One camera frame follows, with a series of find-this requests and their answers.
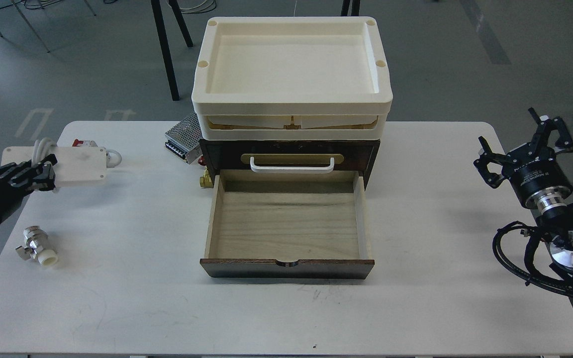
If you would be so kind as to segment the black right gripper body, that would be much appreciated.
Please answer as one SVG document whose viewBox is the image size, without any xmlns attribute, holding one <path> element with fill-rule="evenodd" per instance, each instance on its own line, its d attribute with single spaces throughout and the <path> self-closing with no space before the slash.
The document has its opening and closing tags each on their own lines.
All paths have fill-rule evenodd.
<svg viewBox="0 0 573 358">
<path fill-rule="evenodd" d="M 555 150 L 550 147 L 542 147 L 535 152 L 534 145 L 523 144 L 507 156 L 509 163 L 504 165 L 504 177 L 523 208 L 537 208 L 534 197 L 542 190 L 552 188 L 562 198 L 573 192 L 573 186 L 557 163 Z"/>
</svg>

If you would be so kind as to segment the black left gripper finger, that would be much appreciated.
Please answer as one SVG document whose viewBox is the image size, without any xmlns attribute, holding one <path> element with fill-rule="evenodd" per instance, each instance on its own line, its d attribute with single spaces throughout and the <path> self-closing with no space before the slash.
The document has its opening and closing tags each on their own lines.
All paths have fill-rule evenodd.
<svg viewBox="0 0 573 358">
<path fill-rule="evenodd" d="M 6 180 L 55 180 L 54 166 L 58 163 L 54 154 L 46 156 L 39 163 L 33 165 L 32 161 L 25 161 L 6 170 L 3 179 Z"/>
<path fill-rule="evenodd" d="M 35 177 L 14 176 L 10 186 L 16 193 L 48 192 L 55 189 L 56 174 L 40 174 Z"/>
</svg>

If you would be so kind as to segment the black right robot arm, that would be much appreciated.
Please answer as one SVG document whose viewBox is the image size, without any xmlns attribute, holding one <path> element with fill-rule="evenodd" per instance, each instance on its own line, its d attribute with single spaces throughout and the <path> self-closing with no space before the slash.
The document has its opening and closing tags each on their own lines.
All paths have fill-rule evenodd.
<svg viewBox="0 0 573 358">
<path fill-rule="evenodd" d="M 537 209 L 535 226 L 514 221 L 497 230 L 493 254 L 512 274 L 555 294 L 573 298 L 573 202 L 566 198 L 573 186 L 560 168 L 557 154 L 573 152 L 573 139 L 563 119 L 539 116 L 528 109 L 537 123 L 531 141 L 509 151 L 494 153 L 484 137 L 474 165 L 491 188 L 507 180 L 523 208 Z M 528 238 L 524 251 L 525 269 L 517 267 L 503 252 L 506 233 L 519 230 Z"/>
</svg>

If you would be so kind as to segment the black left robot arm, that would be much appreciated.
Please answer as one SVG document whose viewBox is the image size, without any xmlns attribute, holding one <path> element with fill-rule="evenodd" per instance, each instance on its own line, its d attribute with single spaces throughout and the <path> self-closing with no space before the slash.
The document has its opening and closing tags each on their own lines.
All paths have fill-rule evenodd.
<svg viewBox="0 0 573 358">
<path fill-rule="evenodd" d="M 0 166 L 0 224 L 20 208 L 30 193 L 55 189 L 57 162 L 56 155 L 50 154 L 36 165 L 25 161 Z"/>
</svg>

